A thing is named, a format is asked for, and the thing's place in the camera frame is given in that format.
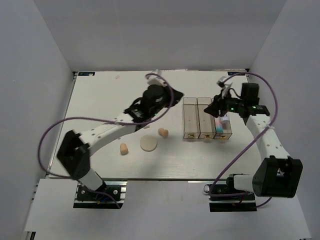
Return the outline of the white spray bottle clear cap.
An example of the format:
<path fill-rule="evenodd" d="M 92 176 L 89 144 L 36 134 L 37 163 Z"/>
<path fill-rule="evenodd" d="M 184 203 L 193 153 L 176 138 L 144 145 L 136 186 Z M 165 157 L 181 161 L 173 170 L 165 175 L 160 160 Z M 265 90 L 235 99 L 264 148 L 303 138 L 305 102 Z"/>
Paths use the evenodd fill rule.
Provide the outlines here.
<path fill-rule="evenodd" d="M 223 129 L 228 129 L 230 127 L 230 118 L 227 114 L 220 117 L 220 122 L 222 124 Z"/>

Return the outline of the pink teal gradient spray bottle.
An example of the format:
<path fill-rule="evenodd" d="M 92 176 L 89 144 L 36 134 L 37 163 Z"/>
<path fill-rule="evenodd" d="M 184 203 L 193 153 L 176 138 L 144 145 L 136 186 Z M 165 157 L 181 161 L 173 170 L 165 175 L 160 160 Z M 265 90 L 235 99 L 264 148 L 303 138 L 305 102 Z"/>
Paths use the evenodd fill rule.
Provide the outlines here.
<path fill-rule="evenodd" d="M 221 121 L 220 117 L 217 117 L 214 119 L 215 121 L 215 130 L 217 133 L 223 133 L 224 132 L 224 127 Z"/>

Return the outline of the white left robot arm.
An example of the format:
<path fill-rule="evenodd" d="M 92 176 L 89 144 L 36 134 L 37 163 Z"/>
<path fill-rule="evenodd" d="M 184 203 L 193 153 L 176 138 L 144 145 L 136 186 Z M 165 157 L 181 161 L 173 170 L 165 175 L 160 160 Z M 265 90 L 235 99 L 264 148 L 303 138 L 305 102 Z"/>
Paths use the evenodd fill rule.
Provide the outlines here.
<path fill-rule="evenodd" d="M 107 144 L 139 131 L 162 109 L 175 106 L 184 96 L 168 86 L 150 85 L 132 104 L 114 119 L 91 130 L 76 133 L 68 131 L 57 152 L 57 159 L 72 180 L 88 189 L 94 199 L 105 196 L 106 184 L 91 168 L 90 157 Z"/>

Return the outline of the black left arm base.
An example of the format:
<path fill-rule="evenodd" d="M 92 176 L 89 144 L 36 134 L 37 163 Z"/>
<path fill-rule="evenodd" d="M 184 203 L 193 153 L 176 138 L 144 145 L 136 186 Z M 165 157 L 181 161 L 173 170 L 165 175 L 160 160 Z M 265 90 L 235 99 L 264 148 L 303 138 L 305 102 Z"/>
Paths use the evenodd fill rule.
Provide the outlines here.
<path fill-rule="evenodd" d="M 77 185 L 73 202 L 75 209 L 121 209 L 124 204 L 127 181 L 105 181 L 106 188 L 93 190 L 80 183 Z"/>

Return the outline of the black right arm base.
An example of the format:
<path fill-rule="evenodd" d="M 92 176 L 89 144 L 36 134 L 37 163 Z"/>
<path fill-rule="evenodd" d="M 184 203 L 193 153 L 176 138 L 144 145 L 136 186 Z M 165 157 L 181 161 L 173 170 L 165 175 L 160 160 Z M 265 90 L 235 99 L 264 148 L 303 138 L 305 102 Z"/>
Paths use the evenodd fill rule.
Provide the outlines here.
<path fill-rule="evenodd" d="M 244 193 L 244 191 L 233 189 L 227 184 L 217 184 L 212 190 L 215 195 L 227 195 Z M 209 197 L 209 210 L 211 213 L 232 213 L 232 212 L 256 212 L 257 205 L 253 193 L 241 196 Z"/>

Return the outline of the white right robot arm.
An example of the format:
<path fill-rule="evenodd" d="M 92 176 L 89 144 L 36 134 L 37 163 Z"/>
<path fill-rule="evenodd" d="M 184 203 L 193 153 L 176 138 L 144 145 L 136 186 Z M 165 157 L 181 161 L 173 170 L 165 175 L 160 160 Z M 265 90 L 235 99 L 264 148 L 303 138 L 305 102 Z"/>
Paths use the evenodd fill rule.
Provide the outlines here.
<path fill-rule="evenodd" d="M 293 198 L 303 164 L 300 159 L 290 156 L 272 128 L 268 108 L 259 104 L 259 85 L 243 83 L 237 97 L 232 97 L 231 85 L 222 82 L 218 85 L 220 94 L 204 112 L 213 117 L 223 117 L 228 112 L 238 114 L 251 132 L 261 157 L 261 164 L 254 174 L 231 174 L 222 196 L 236 200 L 243 194 L 253 193 L 258 197 Z"/>

